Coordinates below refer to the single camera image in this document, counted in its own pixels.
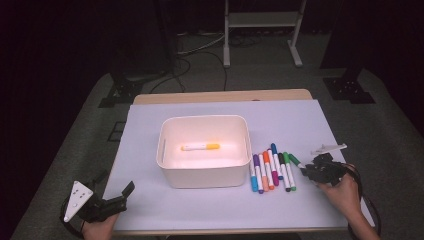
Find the row of coloured markers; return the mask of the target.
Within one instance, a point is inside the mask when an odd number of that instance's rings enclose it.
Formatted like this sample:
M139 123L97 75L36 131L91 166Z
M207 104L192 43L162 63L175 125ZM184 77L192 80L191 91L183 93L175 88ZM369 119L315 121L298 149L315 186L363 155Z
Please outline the row of coloured markers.
M272 157L271 144L270 147L262 153L257 153L259 156L264 193L272 191L279 186L285 190L284 181L278 179L277 171L275 169Z

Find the person's left hand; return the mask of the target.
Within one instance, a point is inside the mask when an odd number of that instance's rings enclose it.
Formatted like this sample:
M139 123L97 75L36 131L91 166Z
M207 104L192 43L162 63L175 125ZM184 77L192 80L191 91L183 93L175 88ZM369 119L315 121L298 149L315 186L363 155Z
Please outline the person's left hand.
M119 215L108 217L103 222L85 222L82 226L84 240L111 240L113 229Z

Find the white plastic storage box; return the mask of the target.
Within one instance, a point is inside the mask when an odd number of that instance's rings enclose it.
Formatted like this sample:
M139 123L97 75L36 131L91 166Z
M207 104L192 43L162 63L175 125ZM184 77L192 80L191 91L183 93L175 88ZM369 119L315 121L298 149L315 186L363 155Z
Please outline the white plastic storage box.
M187 144L220 144L217 150L181 151ZM246 120L238 115L173 117L161 127L156 162L174 188L240 186L252 150Z

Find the person's right hand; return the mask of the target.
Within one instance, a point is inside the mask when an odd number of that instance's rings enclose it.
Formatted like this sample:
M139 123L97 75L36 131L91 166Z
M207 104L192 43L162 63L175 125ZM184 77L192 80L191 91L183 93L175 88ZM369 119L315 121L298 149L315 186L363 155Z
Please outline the person's right hand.
M362 214L358 185L349 173L335 186L323 183L318 183L317 186L348 221Z

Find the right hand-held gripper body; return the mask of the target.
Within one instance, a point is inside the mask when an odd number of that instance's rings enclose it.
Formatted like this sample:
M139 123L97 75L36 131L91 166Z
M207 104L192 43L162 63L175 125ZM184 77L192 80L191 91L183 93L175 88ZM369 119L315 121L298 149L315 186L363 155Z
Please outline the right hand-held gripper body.
M312 151L311 154L314 158L318 156L320 159L320 165L316 166L313 163L312 167L317 169L319 173L316 176L310 177L310 179L318 183L330 183L333 186L337 185L346 171L340 162L335 162L333 160L331 153L336 150L345 149L346 147L346 144L322 145L319 149Z

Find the white-framed desk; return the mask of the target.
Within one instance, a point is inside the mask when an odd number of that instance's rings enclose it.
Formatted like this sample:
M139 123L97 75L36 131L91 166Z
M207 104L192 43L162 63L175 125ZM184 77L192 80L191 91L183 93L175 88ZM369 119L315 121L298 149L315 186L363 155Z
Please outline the white-framed desk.
M224 45L223 66L230 67L229 34L231 28L276 28L292 27L292 37L287 41L293 62L296 67L302 67L303 62L298 53L296 44L302 25L307 0L301 0L297 11L290 12L253 12L253 13L231 13L229 11L229 0L225 0L224 8Z

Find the yellow marker pen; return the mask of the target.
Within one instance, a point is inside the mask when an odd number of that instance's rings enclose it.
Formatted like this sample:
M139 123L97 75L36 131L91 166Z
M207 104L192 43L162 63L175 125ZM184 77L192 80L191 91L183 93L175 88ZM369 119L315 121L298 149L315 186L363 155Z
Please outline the yellow marker pen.
M205 144L187 144L181 146L181 151L198 151L198 150L217 150L220 148L220 144L216 143L205 143Z

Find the dark green marker pen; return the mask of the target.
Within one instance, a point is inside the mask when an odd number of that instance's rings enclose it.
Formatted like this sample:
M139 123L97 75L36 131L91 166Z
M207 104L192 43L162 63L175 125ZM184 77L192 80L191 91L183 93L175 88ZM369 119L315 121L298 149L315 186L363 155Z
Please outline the dark green marker pen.
M288 154L289 160L294 163L298 168L305 168L305 166L291 153Z

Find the light blue marker pen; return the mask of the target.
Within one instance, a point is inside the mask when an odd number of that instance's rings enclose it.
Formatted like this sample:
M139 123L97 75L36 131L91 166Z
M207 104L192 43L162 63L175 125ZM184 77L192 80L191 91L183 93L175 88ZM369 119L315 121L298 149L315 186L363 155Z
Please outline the light blue marker pen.
M252 191L258 192L259 189L258 189L258 183L257 183L257 176L256 176L253 160L250 160L249 171L250 171L250 182L251 182Z

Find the black marker pen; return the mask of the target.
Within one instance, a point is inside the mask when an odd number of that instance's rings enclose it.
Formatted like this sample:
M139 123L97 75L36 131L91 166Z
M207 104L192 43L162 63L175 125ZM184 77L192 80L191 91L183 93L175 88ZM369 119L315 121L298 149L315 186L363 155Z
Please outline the black marker pen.
M278 153L278 159L279 159L279 163L280 163L281 173L283 175L285 191L290 192L291 186L290 186L290 182L289 182L289 179L288 179L286 163L285 163L284 156L283 156L282 153Z

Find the black stand base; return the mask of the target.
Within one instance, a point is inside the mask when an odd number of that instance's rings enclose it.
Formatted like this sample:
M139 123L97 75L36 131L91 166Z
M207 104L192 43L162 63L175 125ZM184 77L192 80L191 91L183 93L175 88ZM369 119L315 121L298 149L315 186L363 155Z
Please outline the black stand base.
M142 91L144 82L141 79L128 79L123 73L110 73L113 85L109 93L99 104L99 108L113 108L116 104L132 103Z
M348 100L351 104L374 104L375 100L358 82L362 67L349 67L341 77L326 77L323 82L333 100Z

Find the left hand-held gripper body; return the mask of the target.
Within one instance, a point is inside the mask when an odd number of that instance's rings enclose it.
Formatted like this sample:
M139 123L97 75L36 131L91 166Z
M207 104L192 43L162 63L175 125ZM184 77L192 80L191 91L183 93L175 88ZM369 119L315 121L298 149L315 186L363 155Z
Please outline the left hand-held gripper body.
M108 217L126 210L128 188L121 195L109 200L100 198L96 192L79 181L72 186L63 214L63 221L69 223L77 215L86 222L103 222Z

